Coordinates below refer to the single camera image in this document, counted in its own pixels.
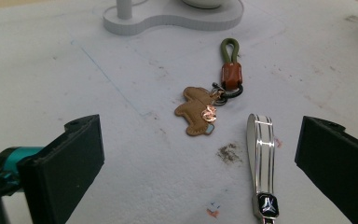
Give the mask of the brown leather animal keychain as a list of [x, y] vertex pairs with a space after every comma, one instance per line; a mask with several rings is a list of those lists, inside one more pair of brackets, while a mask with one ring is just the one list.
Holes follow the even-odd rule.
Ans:
[[211, 134], [216, 121], [216, 108], [243, 93], [239, 50], [236, 39], [224, 39], [220, 45], [223, 60], [220, 83], [214, 82], [210, 91], [201, 87], [186, 87], [183, 90], [186, 101], [175, 108], [174, 114], [186, 120], [188, 135]]

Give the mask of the white stand base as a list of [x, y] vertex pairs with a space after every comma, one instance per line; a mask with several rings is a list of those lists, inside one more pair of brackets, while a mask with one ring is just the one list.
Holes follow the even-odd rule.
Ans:
[[174, 25], [200, 31], [224, 31], [241, 22], [241, 0], [223, 0], [213, 8], [192, 6], [185, 0], [115, 0], [103, 13], [103, 27], [115, 35], [138, 35]]

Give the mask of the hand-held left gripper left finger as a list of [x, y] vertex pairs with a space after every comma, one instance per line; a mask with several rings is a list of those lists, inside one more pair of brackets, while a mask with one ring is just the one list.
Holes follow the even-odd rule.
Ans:
[[98, 115], [75, 119], [64, 133], [17, 163], [34, 224], [65, 224], [104, 164]]

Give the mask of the white bowl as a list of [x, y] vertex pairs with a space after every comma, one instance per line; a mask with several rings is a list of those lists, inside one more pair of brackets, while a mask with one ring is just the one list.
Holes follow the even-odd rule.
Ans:
[[182, 0], [182, 1], [192, 7], [197, 7], [202, 9], [218, 8], [224, 5], [226, 2], [226, 0]]

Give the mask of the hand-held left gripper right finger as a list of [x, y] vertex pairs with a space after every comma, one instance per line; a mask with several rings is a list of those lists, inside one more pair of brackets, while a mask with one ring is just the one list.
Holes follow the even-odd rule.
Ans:
[[335, 122], [305, 116], [295, 162], [352, 224], [358, 224], [358, 139]]

